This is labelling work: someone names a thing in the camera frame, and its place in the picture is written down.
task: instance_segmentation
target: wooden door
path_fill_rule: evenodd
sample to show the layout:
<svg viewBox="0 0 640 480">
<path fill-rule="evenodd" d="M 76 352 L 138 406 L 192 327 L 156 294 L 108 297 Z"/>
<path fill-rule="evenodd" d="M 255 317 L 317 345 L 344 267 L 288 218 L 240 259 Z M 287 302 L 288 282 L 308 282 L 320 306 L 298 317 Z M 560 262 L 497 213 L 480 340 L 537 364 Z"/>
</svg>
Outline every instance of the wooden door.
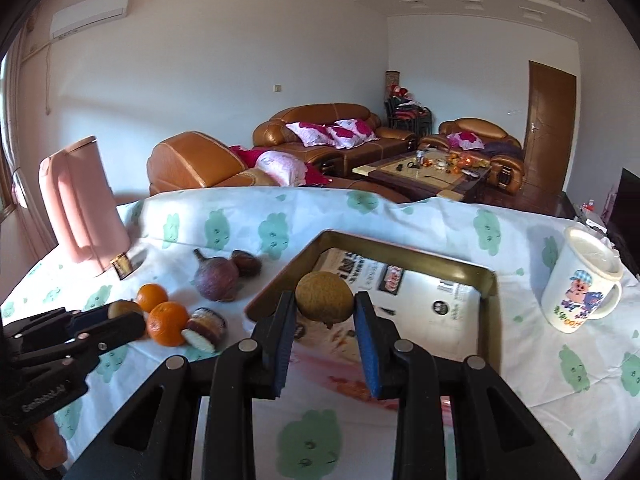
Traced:
<svg viewBox="0 0 640 480">
<path fill-rule="evenodd" d="M 529 61 L 525 181 L 553 194 L 562 191 L 569 165 L 575 95 L 575 75 Z"/>
</svg>

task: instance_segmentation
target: screw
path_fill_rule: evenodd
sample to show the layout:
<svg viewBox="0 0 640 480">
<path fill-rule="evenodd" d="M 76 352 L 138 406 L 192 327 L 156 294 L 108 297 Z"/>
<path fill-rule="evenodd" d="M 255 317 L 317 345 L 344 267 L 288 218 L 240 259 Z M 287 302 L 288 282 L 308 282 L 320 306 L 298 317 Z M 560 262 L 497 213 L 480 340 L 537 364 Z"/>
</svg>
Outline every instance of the screw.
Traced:
<svg viewBox="0 0 640 480">
<path fill-rule="evenodd" d="M 184 357 L 181 355 L 172 355 L 164 362 L 164 365 L 169 368 L 169 370 L 177 370 L 184 365 Z"/>
<path fill-rule="evenodd" d="M 258 348 L 258 343 L 254 339 L 242 339 L 242 341 L 238 343 L 238 348 L 241 352 L 253 352 Z"/>
<path fill-rule="evenodd" d="M 407 339 L 398 339 L 394 343 L 394 348 L 399 352 L 407 353 L 414 349 L 414 344 L 411 341 L 407 341 Z"/>
<path fill-rule="evenodd" d="M 482 359 L 479 355 L 472 355 L 469 359 L 466 360 L 466 364 L 469 365 L 469 368 L 473 368 L 473 370 L 482 370 L 486 365 L 484 359 Z"/>
</svg>

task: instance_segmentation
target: curtain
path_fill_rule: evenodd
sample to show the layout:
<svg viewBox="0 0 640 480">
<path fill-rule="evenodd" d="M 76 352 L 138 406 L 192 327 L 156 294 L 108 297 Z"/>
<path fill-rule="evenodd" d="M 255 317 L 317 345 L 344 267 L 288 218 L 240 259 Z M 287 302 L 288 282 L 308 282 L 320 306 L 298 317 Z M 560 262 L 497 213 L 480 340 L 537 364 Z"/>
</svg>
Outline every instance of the curtain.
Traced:
<svg viewBox="0 0 640 480">
<path fill-rule="evenodd" d="M 14 40 L 4 60 L 4 70 L 0 78 L 0 91 L 3 97 L 0 109 L 0 131 L 2 149 L 12 177 L 16 213 L 28 235 L 34 254 L 41 259 L 57 245 L 57 242 L 35 205 L 20 167 L 18 80 L 23 38 L 24 29 Z"/>
</svg>

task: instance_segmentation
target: blue gripper pad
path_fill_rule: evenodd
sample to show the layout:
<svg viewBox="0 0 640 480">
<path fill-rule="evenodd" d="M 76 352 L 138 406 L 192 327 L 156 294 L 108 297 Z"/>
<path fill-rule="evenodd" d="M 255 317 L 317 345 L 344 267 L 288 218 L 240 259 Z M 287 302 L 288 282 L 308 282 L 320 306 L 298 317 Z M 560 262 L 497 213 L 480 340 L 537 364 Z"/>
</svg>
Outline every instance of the blue gripper pad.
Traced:
<svg viewBox="0 0 640 480">
<path fill-rule="evenodd" d="M 296 303 L 290 298 L 287 305 L 287 313 L 282 325 L 280 339 L 276 346 L 274 354 L 274 381 L 273 391 L 276 397 L 280 396 L 280 392 L 284 388 L 287 381 L 287 370 L 289 369 L 289 357 L 291 356 L 291 348 L 293 346 L 293 336 L 296 333 Z"/>
<path fill-rule="evenodd" d="M 380 359 L 378 357 L 376 346 L 373 342 L 373 336 L 369 323 L 367 321 L 364 303 L 368 303 L 370 307 L 368 294 L 366 302 L 355 301 L 353 323 L 356 329 L 356 338 L 358 340 L 358 348 L 360 349 L 360 360 L 362 361 L 362 370 L 364 371 L 365 381 L 367 383 L 369 391 L 371 392 L 371 395 L 375 398 L 378 398 L 382 390 L 382 380 L 380 378 Z"/>
</svg>

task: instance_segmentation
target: mug handle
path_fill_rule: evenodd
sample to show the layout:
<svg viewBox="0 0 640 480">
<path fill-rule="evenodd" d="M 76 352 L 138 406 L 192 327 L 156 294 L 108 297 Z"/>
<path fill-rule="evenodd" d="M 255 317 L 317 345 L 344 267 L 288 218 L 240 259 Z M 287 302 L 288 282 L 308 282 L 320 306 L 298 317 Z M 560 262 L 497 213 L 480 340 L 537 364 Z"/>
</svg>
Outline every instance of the mug handle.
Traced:
<svg viewBox="0 0 640 480">
<path fill-rule="evenodd" d="M 618 290 L 617 297 L 607 302 L 606 305 L 598 307 L 598 309 L 589 316 L 589 319 L 602 319 L 603 317 L 611 314 L 611 311 L 618 306 L 620 298 L 622 298 L 622 286 L 620 285 L 620 282 L 615 282 L 613 287 Z"/>
</svg>

